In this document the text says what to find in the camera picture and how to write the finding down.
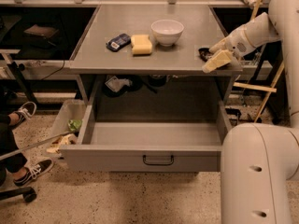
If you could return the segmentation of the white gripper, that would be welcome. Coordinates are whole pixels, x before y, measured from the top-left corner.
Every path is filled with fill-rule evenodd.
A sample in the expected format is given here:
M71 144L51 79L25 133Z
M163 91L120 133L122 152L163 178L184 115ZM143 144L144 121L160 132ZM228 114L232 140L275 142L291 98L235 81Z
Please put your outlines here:
M233 59L233 55L229 50L237 58L244 57L253 51L253 46L246 36L245 25L234 29L226 38L223 38L217 44L209 48L212 57L205 62L202 70L205 73L210 73L217 68L230 63Z

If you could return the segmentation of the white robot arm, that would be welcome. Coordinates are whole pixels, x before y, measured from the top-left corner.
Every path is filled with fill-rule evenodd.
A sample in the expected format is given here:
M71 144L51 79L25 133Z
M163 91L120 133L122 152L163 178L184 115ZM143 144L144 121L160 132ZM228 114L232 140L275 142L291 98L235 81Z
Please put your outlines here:
M209 49L209 73L263 44L280 41L290 127L235 126L221 152L221 224L292 224L286 190L299 171L299 0L271 0L268 11Z

